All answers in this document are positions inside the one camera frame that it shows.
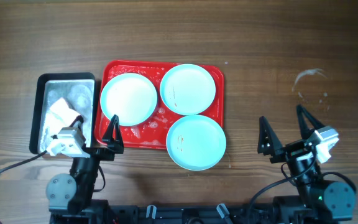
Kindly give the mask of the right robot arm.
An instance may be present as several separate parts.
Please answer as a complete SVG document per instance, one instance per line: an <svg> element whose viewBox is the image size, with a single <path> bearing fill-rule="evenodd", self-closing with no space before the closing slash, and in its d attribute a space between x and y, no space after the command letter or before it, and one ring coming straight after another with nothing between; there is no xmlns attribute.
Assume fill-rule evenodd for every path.
<svg viewBox="0 0 358 224"><path fill-rule="evenodd" d="M330 158L330 150L339 140L338 132L317 120L304 106L296 115L301 138L283 145L266 117L259 119L257 152L268 156L272 164L287 166L284 178L258 191L249 203L245 220L249 223L340 223L352 220L357 187L345 175L334 172L338 181L328 180L321 164ZM264 192L289 183L297 195L276 196L271 205L255 206Z"/></svg>

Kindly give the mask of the pink sponge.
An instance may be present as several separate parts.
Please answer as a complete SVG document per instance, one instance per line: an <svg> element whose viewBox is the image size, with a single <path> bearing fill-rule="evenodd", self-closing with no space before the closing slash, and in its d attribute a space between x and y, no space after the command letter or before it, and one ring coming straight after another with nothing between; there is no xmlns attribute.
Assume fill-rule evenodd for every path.
<svg viewBox="0 0 358 224"><path fill-rule="evenodd" d="M47 112L47 125L52 133L69 127L80 114L72 109L64 98L58 99Z"/></svg>

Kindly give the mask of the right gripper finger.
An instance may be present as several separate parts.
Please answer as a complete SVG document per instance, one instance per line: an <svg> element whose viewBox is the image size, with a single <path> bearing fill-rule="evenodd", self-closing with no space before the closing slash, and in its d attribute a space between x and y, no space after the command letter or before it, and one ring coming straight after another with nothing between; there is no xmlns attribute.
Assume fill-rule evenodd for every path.
<svg viewBox="0 0 358 224"><path fill-rule="evenodd" d="M325 125L317 120L304 106L296 106L296 115L300 127L302 139L309 139L314 131L325 127Z"/></svg>
<svg viewBox="0 0 358 224"><path fill-rule="evenodd" d="M259 118L259 140L257 152L264 155L276 155L282 144L265 116Z"/></svg>

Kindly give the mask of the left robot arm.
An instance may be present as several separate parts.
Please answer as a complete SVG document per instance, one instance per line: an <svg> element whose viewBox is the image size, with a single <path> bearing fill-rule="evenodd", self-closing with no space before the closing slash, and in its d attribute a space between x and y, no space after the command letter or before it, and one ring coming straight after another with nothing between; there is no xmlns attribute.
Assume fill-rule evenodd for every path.
<svg viewBox="0 0 358 224"><path fill-rule="evenodd" d="M113 161L124 152L119 117L114 115L102 138L102 147L89 147L83 135L83 117L77 116L68 127L52 136L46 150L51 156L61 153L72 157L68 174L52 177L46 188L50 223L109 223L115 219L107 200L93 200L98 174L104 177L101 161Z"/></svg>

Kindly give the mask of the light blue plate top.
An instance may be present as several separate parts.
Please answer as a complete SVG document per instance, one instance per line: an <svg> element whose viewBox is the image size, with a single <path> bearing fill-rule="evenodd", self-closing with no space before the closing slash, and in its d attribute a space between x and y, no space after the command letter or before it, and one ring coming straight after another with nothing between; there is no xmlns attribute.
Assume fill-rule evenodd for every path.
<svg viewBox="0 0 358 224"><path fill-rule="evenodd" d="M165 106L183 116L202 113L211 106L215 96L212 75L199 65L177 65L160 83L160 97Z"/></svg>

